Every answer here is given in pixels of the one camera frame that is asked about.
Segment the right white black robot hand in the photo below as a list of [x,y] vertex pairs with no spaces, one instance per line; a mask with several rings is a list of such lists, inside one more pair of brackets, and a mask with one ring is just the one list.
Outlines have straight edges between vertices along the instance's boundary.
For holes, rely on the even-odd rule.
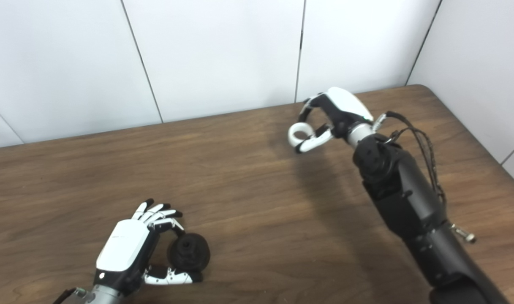
[[[307,123],[314,109],[322,110],[329,119],[317,129]],[[374,133],[373,116],[366,106],[351,92],[332,87],[304,101],[297,123],[288,130],[288,142],[297,154],[302,154],[335,138],[356,148]]]

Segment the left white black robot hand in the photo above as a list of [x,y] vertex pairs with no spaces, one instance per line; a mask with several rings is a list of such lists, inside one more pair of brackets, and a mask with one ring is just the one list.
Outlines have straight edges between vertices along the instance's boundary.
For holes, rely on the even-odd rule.
[[[183,214],[170,204],[155,204],[149,198],[133,215],[118,221],[103,246],[93,278],[93,291],[122,299],[143,285],[186,285],[203,281],[211,260],[207,240],[188,233],[180,223]],[[167,251],[168,265],[151,264],[163,233],[176,235]]]

